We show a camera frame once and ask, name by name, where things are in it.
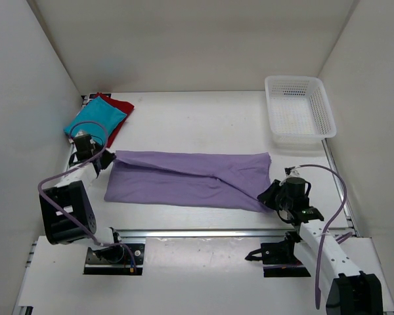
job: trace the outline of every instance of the laundry basket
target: laundry basket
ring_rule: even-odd
[[[273,140],[286,146],[317,144],[336,135],[324,85],[316,77],[273,75],[265,79]]]

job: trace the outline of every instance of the blue cloth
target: blue cloth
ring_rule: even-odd
[[[96,97],[91,100],[84,109],[78,113],[78,115],[73,119],[71,124],[64,128],[64,132],[68,135],[70,129],[81,121],[92,120],[100,123],[105,127],[108,137],[111,135],[112,131],[117,127],[117,125],[126,117],[127,115],[121,110],[112,107],[107,102],[105,102],[101,97]],[[77,126],[72,131],[72,137],[83,130],[93,136],[94,140],[98,140],[98,143],[102,144],[105,141],[105,132],[98,125],[94,123],[84,123]]]

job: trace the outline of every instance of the stack of folded cloth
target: stack of folded cloth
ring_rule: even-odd
[[[82,121],[96,121],[105,127],[108,133],[107,147],[111,147],[124,121],[130,116],[133,110],[134,106],[128,102],[114,100],[106,95],[97,93],[95,98],[87,103],[84,109],[78,113],[71,124],[64,128],[64,132],[68,135],[70,129],[76,123]],[[103,144],[105,141],[105,132],[98,125],[93,123],[81,124],[74,128],[71,135],[74,137],[81,130],[89,133],[99,144]]]

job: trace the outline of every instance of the purple cloth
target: purple cloth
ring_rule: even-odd
[[[269,211],[268,153],[252,155],[117,151],[106,201]]]

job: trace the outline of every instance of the white wall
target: white wall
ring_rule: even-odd
[[[0,0],[0,314],[41,231],[37,183],[62,170],[81,99],[25,0]]]
[[[320,78],[338,127],[334,157],[394,298],[394,0],[360,1]]]
[[[83,94],[263,90],[317,76],[353,0],[36,0]]]

